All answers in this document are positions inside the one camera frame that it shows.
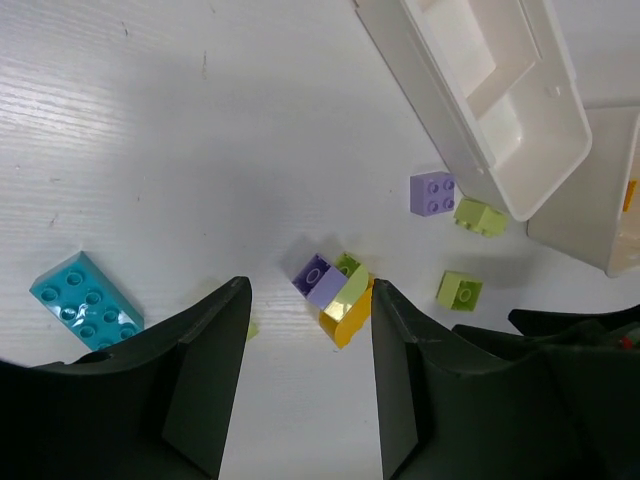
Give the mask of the purple brick of stack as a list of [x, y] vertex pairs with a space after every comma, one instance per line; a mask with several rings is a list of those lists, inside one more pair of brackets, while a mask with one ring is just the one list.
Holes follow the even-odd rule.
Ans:
[[292, 284], [312, 305], [324, 310], [345, 286], [347, 277], [320, 254], [296, 274]]

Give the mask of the yellow curved lego brick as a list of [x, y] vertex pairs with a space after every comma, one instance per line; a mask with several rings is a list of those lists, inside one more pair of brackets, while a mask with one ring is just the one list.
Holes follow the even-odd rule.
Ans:
[[324, 312], [318, 316], [319, 325], [338, 349], [348, 345], [353, 336], [362, 329], [371, 315], [373, 284], [370, 283], [355, 305], [341, 321], [335, 321]]

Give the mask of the long teal lego brick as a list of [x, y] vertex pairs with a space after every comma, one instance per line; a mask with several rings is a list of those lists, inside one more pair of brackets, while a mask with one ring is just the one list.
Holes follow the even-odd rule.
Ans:
[[144, 330], [144, 318], [80, 251], [39, 276], [30, 293], [92, 351]]

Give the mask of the purple square lego brick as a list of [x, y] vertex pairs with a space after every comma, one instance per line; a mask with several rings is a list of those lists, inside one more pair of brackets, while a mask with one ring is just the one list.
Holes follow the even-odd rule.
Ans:
[[410, 177], [410, 211], [429, 217], [452, 211], [455, 206], [455, 178], [448, 172], [431, 172]]

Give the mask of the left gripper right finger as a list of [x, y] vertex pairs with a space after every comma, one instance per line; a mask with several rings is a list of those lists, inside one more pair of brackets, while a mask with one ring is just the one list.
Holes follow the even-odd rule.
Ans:
[[637, 370], [460, 370], [453, 328], [372, 290], [387, 479], [635, 479]]

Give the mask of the light green lego brick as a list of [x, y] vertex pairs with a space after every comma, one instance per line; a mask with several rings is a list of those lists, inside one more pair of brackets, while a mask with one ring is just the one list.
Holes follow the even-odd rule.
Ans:
[[505, 233], [508, 218], [502, 212], [474, 199], [462, 199], [454, 212], [455, 223], [487, 238]]

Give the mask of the yellow orange printed brick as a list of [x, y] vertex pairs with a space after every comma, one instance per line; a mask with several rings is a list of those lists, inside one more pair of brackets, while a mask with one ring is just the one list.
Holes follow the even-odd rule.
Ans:
[[638, 184], [637, 179], [629, 180], [627, 183], [627, 188], [626, 188], [624, 201], [623, 201], [623, 209], [622, 209], [624, 213], [628, 212], [631, 208], [637, 184]]

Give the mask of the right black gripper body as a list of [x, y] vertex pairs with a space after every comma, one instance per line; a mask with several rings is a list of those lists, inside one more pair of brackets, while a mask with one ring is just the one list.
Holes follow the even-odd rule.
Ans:
[[516, 309], [515, 334], [457, 325], [452, 358], [460, 370], [637, 370], [639, 310], [567, 313]]

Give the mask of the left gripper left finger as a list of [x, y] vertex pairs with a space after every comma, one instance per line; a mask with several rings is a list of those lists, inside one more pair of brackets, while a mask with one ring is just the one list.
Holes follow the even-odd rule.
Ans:
[[215, 479], [251, 314], [238, 276], [77, 361], [1, 365], [5, 479]]

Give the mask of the green curved brick of stack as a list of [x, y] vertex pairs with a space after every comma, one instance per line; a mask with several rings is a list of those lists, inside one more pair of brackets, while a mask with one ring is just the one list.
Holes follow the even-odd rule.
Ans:
[[336, 260], [335, 267], [345, 275], [347, 282], [337, 293], [324, 312], [340, 322], [364, 294], [369, 284], [368, 268], [352, 254], [343, 252]]

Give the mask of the green single stud brick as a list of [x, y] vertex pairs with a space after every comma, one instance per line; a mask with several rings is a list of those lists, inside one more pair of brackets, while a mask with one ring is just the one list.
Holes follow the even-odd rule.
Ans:
[[437, 302], [452, 311], [473, 312], [479, 300], [483, 282], [464, 272], [446, 270], [439, 285]]

